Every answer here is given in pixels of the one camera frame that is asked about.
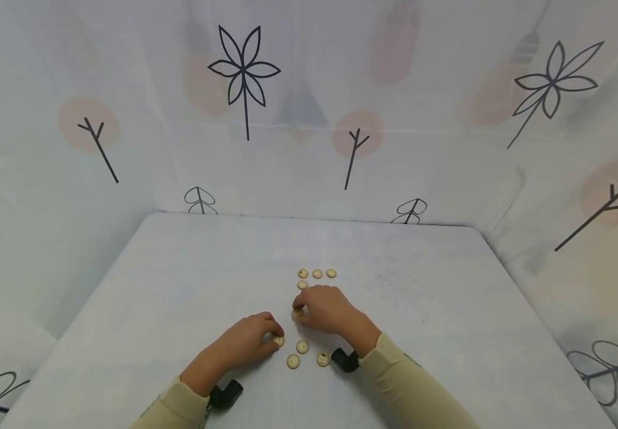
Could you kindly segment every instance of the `petal outline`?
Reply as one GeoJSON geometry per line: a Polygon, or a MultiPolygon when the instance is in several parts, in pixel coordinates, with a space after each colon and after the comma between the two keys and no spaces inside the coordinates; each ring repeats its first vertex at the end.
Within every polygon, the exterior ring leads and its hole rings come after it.
{"type": "Polygon", "coordinates": [[[244,45],[242,46],[242,62],[244,62],[244,66],[246,67],[248,64],[253,64],[256,57],[259,55],[259,49],[262,46],[262,27],[254,28],[254,31],[249,33],[247,39],[244,41],[244,45]],[[255,47],[249,45],[249,42],[255,44],[255,47]],[[254,50],[254,55],[251,56],[251,59],[247,60],[247,48],[251,47],[254,50]]]}
{"type": "Polygon", "coordinates": [[[265,107],[265,94],[263,93],[262,85],[259,83],[258,80],[256,80],[254,76],[251,76],[250,74],[246,74],[244,78],[247,90],[249,90],[249,95],[251,95],[251,98],[253,98],[254,101],[265,107]]]}
{"type": "Polygon", "coordinates": [[[210,70],[211,72],[214,72],[214,73],[216,73],[216,74],[219,74],[220,76],[223,76],[223,77],[233,77],[233,76],[235,76],[237,73],[239,73],[239,72],[240,72],[240,67],[239,67],[237,64],[233,63],[232,61],[228,61],[228,60],[218,60],[218,61],[216,61],[216,62],[214,62],[214,63],[209,64],[209,70],[210,70]],[[224,69],[223,69],[223,67],[220,67],[220,64],[227,64],[227,65],[231,65],[231,66],[233,66],[233,68],[235,68],[235,73],[225,72],[225,71],[224,71],[224,69]]]}
{"type": "Polygon", "coordinates": [[[237,67],[241,67],[242,53],[240,52],[240,47],[237,46],[237,42],[235,41],[235,39],[233,39],[230,33],[228,33],[222,26],[218,26],[218,35],[221,38],[221,45],[223,45],[223,50],[228,56],[228,59],[231,60],[234,64],[236,64],[237,67]],[[232,42],[232,45],[235,47],[235,50],[237,51],[238,62],[232,58],[230,52],[228,51],[228,46],[225,42],[226,39],[228,40],[228,42],[232,42]]]}
{"type": "Polygon", "coordinates": [[[564,77],[570,77],[574,73],[578,72],[581,68],[583,68],[585,64],[588,64],[590,60],[592,59],[592,57],[594,57],[595,54],[597,54],[597,52],[600,50],[600,48],[604,44],[605,44],[604,41],[595,43],[594,45],[586,47],[584,50],[581,50],[578,54],[576,54],[573,58],[571,58],[569,62],[566,63],[561,69],[562,73],[566,73],[564,77]],[[577,65],[577,67],[570,71],[568,70],[568,67],[571,64],[577,65]]]}
{"type": "Polygon", "coordinates": [[[559,73],[561,73],[564,67],[564,58],[566,54],[564,53],[564,45],[561,44],[561,41],[557,41],[557,44],[552,48],[552,53],[549,54],[549,58],[547,59],[547,76],[550,80],[557,80],[559,77],[559,73]]]}
{"type": "Polygon", "coordinates": [[[278,73],[281,72],[281,69],[277,68],[276,66],[274,66],[271,63],[267,63],[265,61],[257,61],[253,64],[251,64],[249,67],[246,68],[246,72],[248,74],[250,74],[251,76],[257,77],[259,79],[265,79],[267,77],[273,77],[275,75],[277,75],[278,73]],[[271,72],[269,73],[259,73],[259,72],[252,72],[251,69],[252,68],[258,68],[257,66],[263,66],[261,67],[262,69],[265,67],[269,67],[270,69],[272,69],[271,72]]]}

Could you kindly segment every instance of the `tabletop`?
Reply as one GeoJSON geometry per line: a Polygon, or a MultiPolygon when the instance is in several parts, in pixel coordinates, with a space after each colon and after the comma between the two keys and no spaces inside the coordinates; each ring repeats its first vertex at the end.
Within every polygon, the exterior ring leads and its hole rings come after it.
{"type": "Polygon", "coordinates": [[[350,348],[292,321],[300,268],[336,270],[308,281],[340,287],[481,427],[613,428],[471,228],[167,213],[146,218],[1,428],[125,428],[201,349],[262,311],[285,346],[228,376],[244,393],[207,428],[395,427],[360,370],[316,364],[350,348]],[[310,351],[290,370],[300,339],[310,351]]]}

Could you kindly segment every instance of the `white curtain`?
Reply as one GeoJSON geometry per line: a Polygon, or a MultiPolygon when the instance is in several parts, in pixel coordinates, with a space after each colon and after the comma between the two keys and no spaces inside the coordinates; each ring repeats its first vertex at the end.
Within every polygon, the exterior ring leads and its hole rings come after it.
{"type": "Polygon", "coordinates": [[[611,369],[618,1],[0,0],[0,294],[60,336],[154,209],[473,226],[611,369]]]}

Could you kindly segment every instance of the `flower drawing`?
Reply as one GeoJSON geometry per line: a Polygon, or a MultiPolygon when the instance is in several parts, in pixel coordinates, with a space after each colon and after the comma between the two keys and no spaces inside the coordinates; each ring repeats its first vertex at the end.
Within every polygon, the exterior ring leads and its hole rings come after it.
{"type": "Polygon", "coordinates": [[[265,107],[265,95],[259,79],[272,77],[280,73],[280,69],[265,61],[256,61],[259,55],[260,39],[262,38],[262,28],[256,27],[249,33],[247,40],[244,41],[242,50],[222,26],[218,26],[221,45],[225,51],[227,60],[218,60],[209,64],[211,72],[223,77],[230,77],[228,86],[228,104],[233,104],[237,100],[244,99],[244,121],[247,130],[247,141],[249,141],[249,108],[247,108],[247,94],[255,102],[265,107]]]}
{"type": "Polygon", "coordinates": [[[576,75],[576,72],[583,68],[597,54],[597,51],[600,50],[603,44],[604,41],[585,48],[565,63],[566,53],[564,46],[561,44],[561,41],[558,41],[554,45],[552,53],[549,54],[545,73],[531,73],[517,77],[514,80],[516,85],[531,91],[531,93],[519,104],[513,116],[519,116],[519,114],[525,113],[528,110],[530,110],[530,114],[523,125],[521,125],[519,132],[511,140],[509,146],[507,146],[507,149],[511,148],[511,145],[514,144],[539,107],[542,107],[542,112],[547,118],[552,119],[557,113],[559,104],[561,104],[562,92],[577,93],[597,88],[597,82],[587,76],[576,75]]]}

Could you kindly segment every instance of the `long-sleeve shirt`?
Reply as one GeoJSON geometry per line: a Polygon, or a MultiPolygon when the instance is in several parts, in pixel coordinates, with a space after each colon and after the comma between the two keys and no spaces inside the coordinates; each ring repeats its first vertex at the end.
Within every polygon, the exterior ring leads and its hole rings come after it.
{"type": "MultiPolygon", "coordinates": [[[[400,428],[479,427],[461,404],[387,335],[380,335],[376,347],[359,359],[359,364],[400,428]]],[[[203,428],[208,406],[208,397],[192,392],[176,378],[130,429],[203,428]]]]}

